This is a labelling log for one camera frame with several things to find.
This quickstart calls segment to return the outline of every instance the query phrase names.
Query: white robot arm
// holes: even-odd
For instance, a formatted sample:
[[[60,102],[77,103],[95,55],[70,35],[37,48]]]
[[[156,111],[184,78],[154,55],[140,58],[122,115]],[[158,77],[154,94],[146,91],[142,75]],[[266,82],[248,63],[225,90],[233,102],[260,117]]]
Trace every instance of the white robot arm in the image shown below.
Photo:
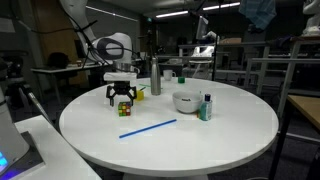
[[[218,41],[218,43],[219,43],[219,40],[220,40],[220,37],[217,36],[217,34],[212,32],[212,31],[208,32],[208,34],[204,36],[204,39],[206,39],[206,38],[211,38],[214,41]]]
[[[320,24],[320,0],[307,0],[303,6],[304,14],[314,14],[309,18],[307,26],[303,31],[303,36],[319,36],[319,24]]]
[[[131,64],[132,43],[128,35],[115,33],[111,36],[96,38],[91,27],[82,29],[89,24],[85,13],[87,2],[88,0],[60,0],[74,28],[78,29],[77,33],[84,52],[95,62],[104,63],[107,60],[109,64],[114,61],[120,64]]]
[[[131,66],[132,43],[128,35],[115,33],[111,36],[96,38],[88,26],[85,8],[88,0],[60,0],[62,8],[69,16],[82,41],[85,53],[96,62],[113,64],[120,73],[106,73],[105,81],[114,81],[114,86],[108,86],[106,97],[110,105],[114,105],[115,95],[127,95],[131,103],[136,98],[136,87],[130,87],[130,80],[136,79],[137,74],[132,73]]]

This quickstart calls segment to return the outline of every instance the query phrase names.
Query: small black object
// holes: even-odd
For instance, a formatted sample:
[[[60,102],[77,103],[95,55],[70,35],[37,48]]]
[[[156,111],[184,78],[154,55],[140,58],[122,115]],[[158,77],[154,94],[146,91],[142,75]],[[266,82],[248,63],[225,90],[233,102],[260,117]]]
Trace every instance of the small black object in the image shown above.
[[[211,101],[211,95],[210,94],[206,94],[205,96],[204,96],[204,100],[205,101]]]
[[[114,97],[116,95],[127,95],[131,104],[133,105],[133,100],[137,98],[137,89],[136,87],[130,87],[130,81],[116,81],[114,82],[114,86],[107,87],[107,95],[106,97],[110,99],[110,106],[114,106]]]
[[[69,58],[62,52],[54,52],[49,55],[48,66],[65,69],[69,64]]]
[[[24,87],[26,84],[25,81],[19,82],[19,83],[13,83],[9,84],[6,91],[5,96],[10,97],[9,104],[12,108],[22,108],[24,107],[23,100],[20,95],[20,89]]]
[[[3,58],[5,61],[10,62],[8,66],[7,75],[8,78],[21,78],[23,59],[18,56],[9,56]]]
[[[0,71],[6,70],[8,68],[7,63],[0,59]]]
[[[248,27],[248,32],[250,34],[260,34],[263,31],[264,31],[263,29],[260,29],[260,28],[256,27],[256,25],[254,25],[254,24],[250,24],[249,27]]]

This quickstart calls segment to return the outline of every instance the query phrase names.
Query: desk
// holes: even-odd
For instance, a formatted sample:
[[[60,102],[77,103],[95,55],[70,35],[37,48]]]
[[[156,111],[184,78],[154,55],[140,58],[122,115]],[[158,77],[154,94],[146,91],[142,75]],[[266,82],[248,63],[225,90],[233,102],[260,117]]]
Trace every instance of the desk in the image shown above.
[[[150,79],[131,82],[150,84]],[[201,176],[245,164],[264,153],[278,131],[273,109],[257,96],[226,84],[186,78],[185,84],[161,80],[162,93],[135,102],[132,115],[119,117],[110,107],[106,86],[72,101],[60,116],[65,139],[93,163],[117,171],[154,177]],[[172,102],[176,91],[209,93],[213,118],[201,121],[195,114],[179,113]],[[116,96],[115,104],[128,101]],[[177,122],[124,139],[119,136],[177,119]]]
[[[270,53],[270,46],[267,42],[265,41],[258,41],[258,42],[242,42],[242,43],[226,43],[226,44],[219,44],[218,45],[218,50],[219,48],[221,48],[221,50],[223,51],[223,48],[228,48],[228,47],[263,47],[263,58],[267,58],[269,56]],[[248,61],[248,65],[247,65],[247,69],[248,66],[250,65],[250,69],[251,69],[251,64],[249,64],[249,59],[247,59]],[[266,65],[262,64],[261,69],[266,69]],[[220,72],[224,72],[224,73],[238,73],[239,71],[234,71],[234,70],[220,70]],[[245,79],[249,79],[251,74],[256,74],[258,75],[258,83],[263,81],[263,77],[265,76],[265,72],[260,72],[260,73],[251,73],[250,71],[241,71],[241,74],[245,74]],[[247,87],[249,84],[249,80],[244,82],[244,87]]]
[[[34,74],[36,74],[36,78],[37,78],[37,82],[38,82],[38,86],[39,86],[39,90],[40,90],[40,98],[43,99],[43,94],[42,94],[41,84],[40,84],[40,80],[38,78],[38,75],[39,74],[44,74],[44,75],[50,76],[52,85],[53,85],[55,93],[56,93],[56,97],[58,99],[59,104],[61,104],[61,98],[60,98],[60,93],[59,93],[58,82],[57,82],[57,79],[56,79],[56,74],[64,73],[64,72],[72,72],[72,71],[85,71],[85,70],[91,70],[91,69],[104,67],[104,66],[101,66],[101,65],[86,65],[83,68],[82,67],[72,66],[72,67],[67,67],[65,69],[53,69],[53,70],[41,69],[41,68],[32,68],[31,71]]]
[[[290,119],[294,109],[298,109],[317,130],[320,130],[320,98],[289,95],[287,98],[287,102],[287,114],[284,118],[283,125],[281,127],[276,152],[273,158],[269,174],[269,180],[273,180],[276,175],[277,166],[280,160],[284,140],[288,131]]]
[[[179,47],[179,56],[183,56],[183,49],[194,49],[195,47],[199,46],[215,46],[215,43],[211,44],[184,44],[178,45]],[[258,42],[242,42],[242,43],[219,43],[219,47],[266,47],[268,44],[265,41],[258,41]]]
[[[18,122],[16,127],[19,132],[29,131],[45,165],[35,170],[31,169],[31,172],[20,174],[14,179],[101,179],[42,116]]]
[[[195,45],[180,45],[181,47],[194,47]],[[222,56],[224,54],[229,54],[229,52],[217,52],[217,61],[219,61],[219,59],[221,59],[222,61]],[[211,64],[214,62],[214,56],[212,57],[192,57],[192,56],[157,56],[158,59],[182,59],[182,60],[187,60],[188,61],[188,66],[189,66],[189,69],[190,68],[190,63],[192,61],[192,63],[195,63],[195,64],[198,64],[197,66],[197,69],[196,71],[194,72],[193,76],[192,77],[195,77],[195,74],[197,73],[197,71],[200,69],[200,65],[201,64]],[[213,72],[217,71],[217,64],[216,64],[216,67],[214,67],[213,69]]]

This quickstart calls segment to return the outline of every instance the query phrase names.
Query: monitor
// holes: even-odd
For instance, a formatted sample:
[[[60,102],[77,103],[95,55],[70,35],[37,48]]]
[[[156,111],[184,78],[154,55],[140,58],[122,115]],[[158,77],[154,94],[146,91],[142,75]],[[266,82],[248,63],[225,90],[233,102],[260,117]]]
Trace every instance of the monitor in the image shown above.
[[[205,39],[204,36],[207,35],[208,24],[209,24],[209,21],[206,18],[200,16],[199,23],[198,23],[198,29],[197,29],[197,35],[196,35],[197,40]]]

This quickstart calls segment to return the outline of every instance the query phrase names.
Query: metal frame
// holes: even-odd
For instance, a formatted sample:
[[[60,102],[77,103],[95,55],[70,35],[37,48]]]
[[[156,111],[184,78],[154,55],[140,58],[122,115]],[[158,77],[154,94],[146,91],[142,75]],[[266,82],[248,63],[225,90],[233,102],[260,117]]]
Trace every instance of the metal frame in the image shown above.
[[[272,165],[271,165],[271,169],[269,172],[269,178],[268,178],[269,180],[274,180],[274,178],[275,178],[277,168],[278,168],[278,163],[279,163],[281,152],[282,152],[282,148],[284,145],[284,140],[286,139],[286,134],[287,134],[287,131],[289,128],[290,120],[291,120],[291,117],[294,112],[294,107],[290,102],[288,102],[288,105],[286,106],[286,112],[287,113],[286,113],[286,116],[284,117],[284,120],[283,120],[281,132],[280,132],[279,139],[277,142],[277,148],[276,148],[276,151],[275,151],[275,154],[273,157],[273,161],[272,161]]]
[[[290,84],[291,84],[292,77],[294,74],[295,65],[296,64],[320,64],[320,59],[253,58],[250,60],[250,64],[252,64],[252,63],[263,63],[263,64],[265,64],[265,66],[267,66],[268,63],[287,63],[288,64],[284,85],[283,85],[283,88],[281,91],[280,103],[279,103],[279,107],[277,110],[278,116],[281,117],[283,115],[283,110],[284,110],[286,98],[289,93],[289,88],[290,88]],[[260,71],[260,75],[259,75],[260,81],[258,82],[257,95],[261,95],[261,90],[262,90],[263,81],[264,81],[264,76],[262,76],[262,75],[265,74],[266,69],[261,69],[261,71]]]
[[[179,45],[179,57],[183,57],[183,49],[192,49],[195,48],[197,46],[210,46],[210,45],[215,45],[215,44],[190,44],[190,45]],[[259,42],[242,42],[242,43],[226,43],[226,44],[218,44],[217,46],[217,50],[221,53],[221,51],[223,52],[223,48],[228,48],[228,47],[264,47],[264,55],[263,57],[266,58],[269,55],[269,51],[270,51],[270,47],[268,46],[268,44],[265,41],[259,41]],[[222,61],[222,54],[219,54],[219,52],[217,53],[217,62]],[[215,72],[221,72],[221,73],[227,73],[227,74],[238,74],[239,70],[221,70],[221,69],[217,69],[217,64],[218,63],[214,63],[215,67],[214,67],[214,71]],[[250,77],[250,72],[248,73],[247,71],[246,76],[248,76],[248,79]]]

